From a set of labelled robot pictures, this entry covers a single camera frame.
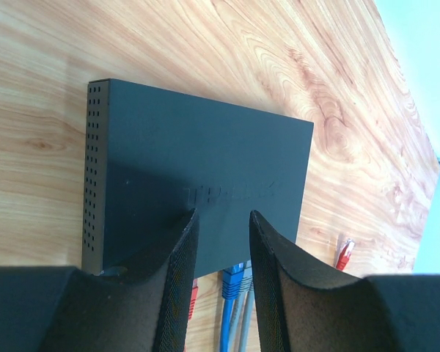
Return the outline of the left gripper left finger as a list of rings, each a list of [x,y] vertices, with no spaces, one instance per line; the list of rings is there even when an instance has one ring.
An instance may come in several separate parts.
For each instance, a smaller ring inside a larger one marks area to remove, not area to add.
[[[0,351],[182,351],[198,237],[191,210],[98,276],[74,266],[0,267]]]

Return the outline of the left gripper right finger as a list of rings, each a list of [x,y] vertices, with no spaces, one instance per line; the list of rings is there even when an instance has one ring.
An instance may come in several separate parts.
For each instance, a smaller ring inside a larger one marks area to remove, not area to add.
[[[257,211],[249,246],[262,351],[440,351],[440,275],[352,276]]]

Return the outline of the black network switch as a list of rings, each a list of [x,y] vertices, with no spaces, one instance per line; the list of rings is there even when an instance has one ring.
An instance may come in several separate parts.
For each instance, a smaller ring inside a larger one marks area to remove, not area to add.
[[[199,216],[195,277],[248,260],[249,215],[297,237],[314,125],[129,81],[89,82],[81,267],[115,266]]]

